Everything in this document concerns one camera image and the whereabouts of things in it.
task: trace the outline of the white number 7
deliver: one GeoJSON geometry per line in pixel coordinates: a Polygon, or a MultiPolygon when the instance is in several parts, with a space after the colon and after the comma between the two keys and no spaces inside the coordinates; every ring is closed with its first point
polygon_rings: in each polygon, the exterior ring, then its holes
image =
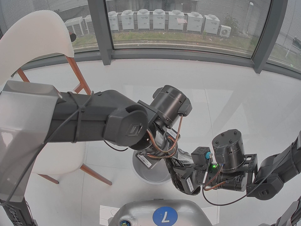
{"type": "Polygon", "coordinates": [[[164,213],[164,218],[161,223],[169,223],[169,220],[166,220],[167,212],[164,213]]]}

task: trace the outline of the floor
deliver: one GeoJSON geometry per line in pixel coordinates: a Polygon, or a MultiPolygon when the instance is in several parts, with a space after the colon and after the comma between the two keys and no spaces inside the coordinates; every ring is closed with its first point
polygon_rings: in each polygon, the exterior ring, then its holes
{"type": "MultiPolygon", "coordinates": [[[[116,60],[110,66],[101,61],[78,63],[88,85],[95,92],[115,89],[134,101],[151,103],[153,92],[165,84],[181,90],[193,105],[183,119],[179,147],[192,152],[210,146],[213,137],[228,129],[242,132],[245,153],[257,153],[259,163],[280,153],[297,137],[301,125],[301,81],[246,67],[181,60],[116,60]]],[[[69,65],[55,65],[25,71],[31,82],[53,84],[59,91],[73,89],[78,81],[69,65]]],[[[20,80],[16,74],[13,80],[20,80]]],[[[224,207],[211,207],[202,195],[188,196],[171,182],[150,185],[132,172],[133,151],[116,152],[103,142],[87,142],[85,163],[110,179],[108,186],[78,170],[54,176],[55,185],[32,174],[25,198],[39,225],[98,226],[101,205],[120,208],[139,200],[188,199],[211,215],[218,226],[272,224],[299,198],[301,177],[284,185],[274,198],[254,198],[224,207]]],[[[215,203],[233,201],[244,193],[227,190],[206,192],[215,203]]],[[[0,226],[11,223],[0,208],[0,226]]]]}

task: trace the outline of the chair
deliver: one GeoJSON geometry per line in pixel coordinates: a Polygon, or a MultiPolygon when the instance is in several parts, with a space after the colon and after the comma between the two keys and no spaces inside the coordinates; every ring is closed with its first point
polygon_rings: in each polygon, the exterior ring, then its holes
{"type": "Polygon", "coordinates": [[[0,40],[0,84],[15,71],[23,81],[29,82],[20,68],[27,62],[53,53],[64,54],[79,84],[73,89],[82,89],[90,95],[91,90],[74,60],[70,35],[63,20],[55,12],[41,10],[19,19],[0,40]]]}
{"type": "MultiPolygon", "coordinates": [[[[64,22],[55,12],[48,10],[36,11],[21,18],[0,39],[0,84],[15,71],[23,81],[29,82],[20,67],[34,58],[52,53],[66,56],[79,80],[74,91],[78,93],[84,89],[88,95],[91,94],[74,61],[74,50],[64,22]]],[[[83,163],[85,148],[86,142],[48,143],[37,156],[32,172],[58,184],[56,179],[48,175],[66,174],[80,168],[96,179],[112,185],[83,163]]]]}

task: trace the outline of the small air conditioner unit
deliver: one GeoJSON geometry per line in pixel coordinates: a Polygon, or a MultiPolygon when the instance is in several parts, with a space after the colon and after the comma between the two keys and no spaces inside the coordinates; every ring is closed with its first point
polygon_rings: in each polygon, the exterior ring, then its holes
{"type": "Polygon", "coordinates": [[[179,22],[179,20],[184,20],[184,13],[180,10],[172,10],[168,12],[168,30],[177,29],[183,30],[184,22],[179,22]]]}
{"type": "Polygon", "coordinates": [[[110,29],[112,31],[119,30],[118,13],[115,11],[108,12],[110,29]]]}
{"type": "Polygon", "coordinates": [[[134,12],[132,10],[125,10],[121,14],[122,30],[134,29],[134,12]]]}
{"type": "Polygon", "coordinates": [[[197,12],[187,13],[187,31],[201,32],[203,16],[197,12]]]}
{"type": "Polygon", "coordinates": [[[87,17],[85,17],[85,22],[86,22],[86,26],[87,26],[87,30],[89,34],[94,34],[94,27],[92,24],[92,19],[91,19],[91,15],[88,15],[87,17]]]}
{"type": "Polygon", "coordinates": [[[205,15],[206,22],[205,22],[205,28],[204,31],[206,33],[213,33],[217,34],[217,30],[219,29],[219,19],[212,14],[205,15]]]}
{"type": "Polygon", "coordinates": [[[150,29],[150,11],[140,9],[137,12],[138,29],[150,29]]]}
{"type": "Polygon", "coordinates": [[[162,9],[153,11],[153,29],[165,29],[165,12],[162,9]]]}
{"type": "Polygon", "coordinates": [[[84,25],[84,21],[83,21],[82,17],[76,17],[76,18],[69,19],[65,22],[65,25],[66,25],[67,29],[70,32],[75,33],[76,36],[84,35],[83,28],[85,27],[85,25],[84,25]]]}
{"type": "Polygon", "coordinates": [[[219,33],[220,36],[229,37],[231,32],[231,27],[221,25],[221,31],[219,33]]]}

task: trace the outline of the white cushion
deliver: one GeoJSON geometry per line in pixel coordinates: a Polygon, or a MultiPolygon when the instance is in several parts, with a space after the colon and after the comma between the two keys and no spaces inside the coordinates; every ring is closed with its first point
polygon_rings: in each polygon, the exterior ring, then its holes
{"type": "Polygon", "coordinates": [[[79,169],[84,163],[86,142],[47,143],[39,153],[32,173],[62,175],[79,169]]]}
{"type": "Polygon", "coordinates": [[[22,17],[0,39],[0,85],[22,65],[53,53],[74,57],[69,32],[60,16],[41,10],[22,17]]]}

